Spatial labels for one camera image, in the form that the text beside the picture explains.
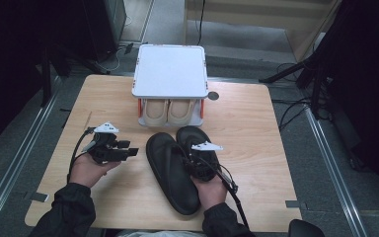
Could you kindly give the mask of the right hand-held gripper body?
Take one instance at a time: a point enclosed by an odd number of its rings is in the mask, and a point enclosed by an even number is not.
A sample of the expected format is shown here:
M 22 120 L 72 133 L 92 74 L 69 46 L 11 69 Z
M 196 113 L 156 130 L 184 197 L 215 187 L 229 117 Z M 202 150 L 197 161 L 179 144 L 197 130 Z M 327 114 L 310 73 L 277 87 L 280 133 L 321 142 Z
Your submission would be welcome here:
M 187 142 L 185 145 L 187 159 L 184 164 L 189 174 L 204 182 L 212 180 L 221 170 L 216 151 L 222 149 L 222 146 L 208 141 Z

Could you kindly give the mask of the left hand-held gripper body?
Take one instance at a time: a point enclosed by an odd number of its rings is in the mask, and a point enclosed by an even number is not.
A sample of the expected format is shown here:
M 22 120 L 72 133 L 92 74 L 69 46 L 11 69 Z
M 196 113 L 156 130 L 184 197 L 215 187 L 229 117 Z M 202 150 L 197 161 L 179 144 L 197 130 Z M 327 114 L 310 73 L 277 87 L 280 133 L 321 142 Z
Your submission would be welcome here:
M 120 141 L 116 140 L 119 129 L 109 121 L 97 127 L 89 127 L 87 132 L 94 134 L 91 142 L 86 146 L 86 152 L 92 156 L 95 162 L 106 164 L 127 159 L 129 142 L 125 142 L 125 147 L 120 146 Z

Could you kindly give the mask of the black flip-flop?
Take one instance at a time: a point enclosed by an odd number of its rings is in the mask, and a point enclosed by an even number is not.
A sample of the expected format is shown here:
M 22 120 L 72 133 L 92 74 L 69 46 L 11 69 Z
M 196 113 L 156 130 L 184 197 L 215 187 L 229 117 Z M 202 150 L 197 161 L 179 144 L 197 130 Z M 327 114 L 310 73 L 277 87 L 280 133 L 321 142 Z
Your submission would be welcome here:
M 169 133 L 159 132 L 148 139 L 146 157 L 172 208 L 182 215 L 195 214 L 200 201 L 185 169 L 186 154 L 182 147 Z
M 204 133 L 201 129 L 195 126 L 185 126 L 181 127 L 176 134 L 176 139 L 178 141 L 178 144 L 183 148 L 185 153 L 184 161 L 187 159 L 186 152 L 185 152 L 185 145 L 189 141 L 195 141 L 195 142 L 204 142 L 208 141 L 210 142 L 209 137 L 206 133 Z

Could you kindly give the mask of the cream holed clog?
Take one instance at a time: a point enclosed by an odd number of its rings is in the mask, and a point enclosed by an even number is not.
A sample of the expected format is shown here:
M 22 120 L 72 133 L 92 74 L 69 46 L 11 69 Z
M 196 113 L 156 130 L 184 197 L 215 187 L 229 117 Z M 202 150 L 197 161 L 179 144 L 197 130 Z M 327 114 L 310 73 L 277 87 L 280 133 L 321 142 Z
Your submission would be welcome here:
M 148 99 L 144 103 L 143 120 L 148 126 L 163 126 L 167 122 L 168 101 Z
M 185 126 L 190 123 L 195 100 L 171 100 L 168 108 L 168 123 L 173 126 Z

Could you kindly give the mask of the white two-tier shoe rack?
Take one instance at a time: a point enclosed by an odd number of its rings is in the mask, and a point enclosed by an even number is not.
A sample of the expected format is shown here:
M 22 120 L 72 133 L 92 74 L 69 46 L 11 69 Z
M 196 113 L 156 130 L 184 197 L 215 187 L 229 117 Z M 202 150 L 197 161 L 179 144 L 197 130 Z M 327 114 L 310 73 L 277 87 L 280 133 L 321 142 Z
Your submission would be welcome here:
M 209 93 L 204 49 L 194 45 L 144 44 L 139 48 L 132 95 L 138 99 L 138 122 L 148 99 L 195 100 L 188 125 L 203 124 L 204 100 Z

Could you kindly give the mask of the person's left hand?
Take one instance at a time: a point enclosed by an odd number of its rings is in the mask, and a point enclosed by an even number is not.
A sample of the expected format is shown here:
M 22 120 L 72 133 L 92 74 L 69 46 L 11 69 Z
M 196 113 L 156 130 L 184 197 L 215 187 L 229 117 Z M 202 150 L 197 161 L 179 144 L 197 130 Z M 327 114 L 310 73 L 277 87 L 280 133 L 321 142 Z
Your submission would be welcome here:
M 120 162 L 98 164 L 89 153 L 80 155 L 73 164 L 70 172 L 69 183 L 79 184 L 91 188 L 97 181 L 116 168 Z

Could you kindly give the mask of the person's right hand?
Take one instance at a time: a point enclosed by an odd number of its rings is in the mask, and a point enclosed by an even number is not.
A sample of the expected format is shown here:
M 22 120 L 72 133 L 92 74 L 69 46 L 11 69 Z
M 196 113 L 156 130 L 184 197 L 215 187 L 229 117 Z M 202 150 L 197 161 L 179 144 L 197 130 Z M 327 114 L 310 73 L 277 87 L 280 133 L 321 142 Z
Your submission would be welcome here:
M 215 176 L 208 182 L 197 178 L 191 178 L 191 180 L 197 188 L 198 198 L 203 210 L 209 210 L 226 201 L 227 189 L 218 176 Z

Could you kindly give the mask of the person's grey trousers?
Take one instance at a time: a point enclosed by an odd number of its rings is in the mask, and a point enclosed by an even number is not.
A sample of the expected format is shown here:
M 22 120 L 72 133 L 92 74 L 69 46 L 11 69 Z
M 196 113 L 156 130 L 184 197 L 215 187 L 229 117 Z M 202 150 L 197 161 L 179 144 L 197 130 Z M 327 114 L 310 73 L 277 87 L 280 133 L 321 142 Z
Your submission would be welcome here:
M 207 237 L 205 234 L 190 231 L 142 231 L 124 230 L 115 234 L 114 237 Z

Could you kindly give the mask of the grey tape strip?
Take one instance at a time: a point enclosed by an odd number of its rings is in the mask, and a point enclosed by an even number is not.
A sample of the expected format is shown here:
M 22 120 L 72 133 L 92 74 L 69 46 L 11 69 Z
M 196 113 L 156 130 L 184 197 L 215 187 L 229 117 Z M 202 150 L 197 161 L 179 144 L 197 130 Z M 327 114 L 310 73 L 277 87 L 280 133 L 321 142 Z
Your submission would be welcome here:
M 307 203 L 299 200 L 286 200 L 285 205 L 287 208 L 308 209 Z
M 24 199 L 46 202 L 48 200 L 48 194 L 42 194 L 37 192 L 26 192 L 24 195 Z

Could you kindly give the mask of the black metal stand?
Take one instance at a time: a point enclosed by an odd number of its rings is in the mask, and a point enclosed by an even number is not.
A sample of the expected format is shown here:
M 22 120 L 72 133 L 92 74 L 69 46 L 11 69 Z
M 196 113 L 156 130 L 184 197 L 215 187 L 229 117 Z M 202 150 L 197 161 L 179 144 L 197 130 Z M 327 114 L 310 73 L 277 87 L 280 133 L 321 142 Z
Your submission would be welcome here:
M 110 75 L 111 72 L 108 69 L 100 69 L 96 65 L 92 64 L 85 58 L 80 57 L 77 53 L 68 49 L 64 45 L 57 43 L 46 44 L 41 52 L 41 78 L 42 78 L 42 102 L 44 107 L 50 101 L 52 96 L 52 85 L 50 82 L 50 65 L 56 69 L 56 71 L 62 76 L 68 76 L 70 68 L 67 61 L 64 59 L 67 56 L 76 62 L 82 64 L 84 67 L 91 70 L 94 74 Z

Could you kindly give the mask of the black cabinet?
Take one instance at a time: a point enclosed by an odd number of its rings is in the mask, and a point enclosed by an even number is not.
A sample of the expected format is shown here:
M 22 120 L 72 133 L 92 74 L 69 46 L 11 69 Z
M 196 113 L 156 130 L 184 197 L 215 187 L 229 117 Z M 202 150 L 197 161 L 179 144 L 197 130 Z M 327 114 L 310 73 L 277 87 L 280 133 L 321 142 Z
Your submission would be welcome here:
M 88 48 L 91 58 L 99 62 L 117 51 L 125 26 L 123 0 L 82 0 Z

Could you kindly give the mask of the dark rounded object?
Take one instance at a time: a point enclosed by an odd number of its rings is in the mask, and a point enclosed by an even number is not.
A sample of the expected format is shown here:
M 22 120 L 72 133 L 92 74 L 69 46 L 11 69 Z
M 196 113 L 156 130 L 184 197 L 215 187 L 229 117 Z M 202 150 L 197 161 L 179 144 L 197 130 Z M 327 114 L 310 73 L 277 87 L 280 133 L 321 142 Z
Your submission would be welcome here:
M 323 231 L 317 226 L 299 219 L 289 223 L 288 237 L 325 237 Z

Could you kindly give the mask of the black tripod stand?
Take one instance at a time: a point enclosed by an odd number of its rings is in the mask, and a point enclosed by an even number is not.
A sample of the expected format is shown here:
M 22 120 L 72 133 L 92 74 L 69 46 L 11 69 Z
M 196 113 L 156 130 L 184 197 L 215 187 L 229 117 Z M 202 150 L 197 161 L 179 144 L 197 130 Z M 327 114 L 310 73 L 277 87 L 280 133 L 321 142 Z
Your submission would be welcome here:
M 260 79 L 260 83 L 273 83 L 285 76 L 293 74 L 301 70 L 299 77 L 296 80 L 296 86 L 299 89 L 305 89 L 310 84 L 313 84 L 313 91 L 311 97 L 311 111 L 315 119 L 319 118 L 319 101 L 321 84 L 325 79 L 330 61 L 330 54 L 327 51 L 316 50 L 309 57 L 301 62 L 276 73 L 266 79 Z

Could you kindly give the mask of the metal floor rail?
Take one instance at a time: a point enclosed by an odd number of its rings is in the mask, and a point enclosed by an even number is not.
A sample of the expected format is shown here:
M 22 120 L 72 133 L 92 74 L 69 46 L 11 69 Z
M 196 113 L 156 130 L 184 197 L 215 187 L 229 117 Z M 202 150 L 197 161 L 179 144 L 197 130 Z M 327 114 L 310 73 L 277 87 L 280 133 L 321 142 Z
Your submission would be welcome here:
M 50 85 L 53 87 L 53 94 L 48 101 L 39 109 L 38 114 L 28 130 L 25 138 L 19 146 L 17 152 L 11 161 L 9 168 L 0 181 L 0 212 L 3 208 L 11 190 L 13 189 L 21 170 L 23 169 L 28 157 L 35 145 L 38 136 L 47 121 L 48 116 L 55 104 L 59 90 L 63 84 L 63 79 L 60 76 L 56 76 Z
M 352 236 L 369 237 L 358 208 L 356 207 L 355 201 L 353 200 L 349 188 L 341 174 L 336 157 L 334 156 L 320 122 L 315 119 L 310 109 L 307 109 L 305 114 L 323 156 L 323 160 L 340 201 L 342 212 L 348 223 Z

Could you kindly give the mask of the light wooden frame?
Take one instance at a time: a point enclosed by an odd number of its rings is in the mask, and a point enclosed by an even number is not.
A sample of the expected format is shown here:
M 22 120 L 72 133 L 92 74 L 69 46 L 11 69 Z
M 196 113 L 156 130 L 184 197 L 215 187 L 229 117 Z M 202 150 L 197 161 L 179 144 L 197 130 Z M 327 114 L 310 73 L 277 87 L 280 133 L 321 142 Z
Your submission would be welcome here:
M 184 22 L 258 26 L 285 30 L 297 61 L 325 32 L 342 0 L 184 0 Z

